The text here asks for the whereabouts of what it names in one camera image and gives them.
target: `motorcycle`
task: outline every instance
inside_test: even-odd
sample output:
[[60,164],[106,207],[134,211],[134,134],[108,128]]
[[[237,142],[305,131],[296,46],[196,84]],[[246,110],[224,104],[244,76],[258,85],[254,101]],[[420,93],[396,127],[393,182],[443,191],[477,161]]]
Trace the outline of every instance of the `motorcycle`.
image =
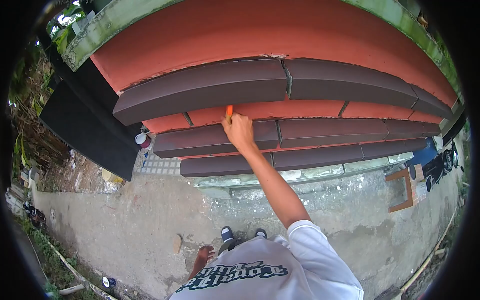
[[47,227],[47,219],[39,209],[35,208],[28,201],[24,203],[24,209],[35,228],[45,229]]

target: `paint stain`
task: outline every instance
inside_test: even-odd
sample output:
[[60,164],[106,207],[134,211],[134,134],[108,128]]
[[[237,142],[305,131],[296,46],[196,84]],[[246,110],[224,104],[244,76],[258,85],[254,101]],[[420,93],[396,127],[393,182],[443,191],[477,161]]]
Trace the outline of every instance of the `paint stain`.
[[140,200],[142,196],[137,196],[135,195],[135,197],[133,198],[133,206],[135,206],[137,209],[140,208],[140,204],[138,204],[138,200]]

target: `person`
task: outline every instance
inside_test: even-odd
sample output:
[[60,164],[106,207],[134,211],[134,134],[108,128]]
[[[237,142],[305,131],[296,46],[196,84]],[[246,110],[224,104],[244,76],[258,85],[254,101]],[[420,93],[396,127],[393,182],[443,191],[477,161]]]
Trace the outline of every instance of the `person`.
[[248,161],[288,240],[264,230],[237,244],[230,227],[222,229],[224,245],[213,258],[203,246],[188,281],[170,300],[212,299],[363,299],[363,289],[338,256],[304,205],[280,174],[263,157],[253,139],[252,120],[234,113],[222,120],[230,142]]

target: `wooden stool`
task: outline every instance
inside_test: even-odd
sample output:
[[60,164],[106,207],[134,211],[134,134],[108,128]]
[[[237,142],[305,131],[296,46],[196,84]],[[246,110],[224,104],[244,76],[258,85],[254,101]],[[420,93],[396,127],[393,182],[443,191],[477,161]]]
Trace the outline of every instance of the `wooden stool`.
[[407,200],[399,205],[389,207],[389,213],[415,206],[427,197],[426,193],[421,192],[421,195],[418,195],[417,192],[418,183],[424,180],[421,164],[410,166],[407,169],[403,169],[399,172],[393,173],[392,175],[386,176],[385,181],[392,181],[400,178],[405,178],[405,185],[407,186]]

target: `dirt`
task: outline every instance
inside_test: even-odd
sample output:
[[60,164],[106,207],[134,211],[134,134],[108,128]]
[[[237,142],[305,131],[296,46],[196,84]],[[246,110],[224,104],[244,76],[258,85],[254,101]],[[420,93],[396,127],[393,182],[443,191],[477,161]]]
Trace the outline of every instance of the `dirt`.
[[102,169],[75,150],[70,159],[61,167],[42,173],[37,188],[41,192],[77,192],[111,194],[125,184],[123,182],[105,182]]
[[407,289],[405,294],[402,295],[402,300],[417,300],[422,297],[425,291],[429,288],[430,284],[433,282],[437,276],[438,271],[445,262],[448,251],[453,247],[453,241],[455,240],[456,233],[460,226],[460,221],[463,215],[463,208],[459,208],[454,222],[449,229],[444,240],[440,244],[438,249],[445,249],[444,254],[434,255],[426,269],[420,274],[420,276],[415,280],[415,282]]

